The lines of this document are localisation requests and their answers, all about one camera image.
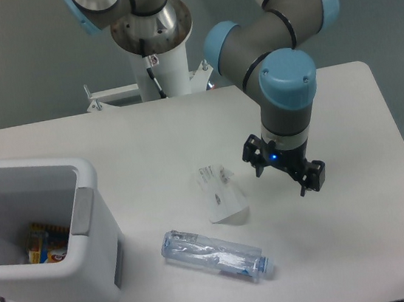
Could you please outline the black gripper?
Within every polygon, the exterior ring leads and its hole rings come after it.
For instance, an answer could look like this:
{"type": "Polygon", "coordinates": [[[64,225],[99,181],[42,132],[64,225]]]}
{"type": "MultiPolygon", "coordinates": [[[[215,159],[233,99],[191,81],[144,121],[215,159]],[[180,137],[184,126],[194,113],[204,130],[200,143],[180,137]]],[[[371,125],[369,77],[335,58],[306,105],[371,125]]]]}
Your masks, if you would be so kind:
{"type": "Polygon", "coordinates": [[[243,145],[242,159],[251,164],[260,177],[267,166],[289,174],[301,185],[300,196],[307,191],[321,190],[326,176],[324,161],[306,158],[307,141],[292,150],[278,150],[273,143],[265,143],[254,134],[248,136],[243,145]]]}

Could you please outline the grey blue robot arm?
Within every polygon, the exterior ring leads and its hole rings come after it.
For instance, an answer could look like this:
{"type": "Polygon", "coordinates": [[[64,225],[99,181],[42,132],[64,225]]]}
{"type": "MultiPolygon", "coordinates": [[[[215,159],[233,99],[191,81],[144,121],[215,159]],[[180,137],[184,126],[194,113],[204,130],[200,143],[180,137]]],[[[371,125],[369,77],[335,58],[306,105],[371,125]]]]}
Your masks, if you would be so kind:
{"type": "MultiPolygon", "coordinates": [[[[298,46],[335,22],[339,0],[256,0],[262,14],[249,26],[222,21],[204,42],[208,66],[255,101],[261,133],[249,136],[242,159],[257,175],[274,167],[303,192],[319,191],[325,165],[305,153],[317,90],[315,64],[298,46]]],[[[148,102],[193,91],[185,42],[190,10],[180,0],[63,0],[90,35],[109,29],[127,52],[141,98],[148,102]]]]}

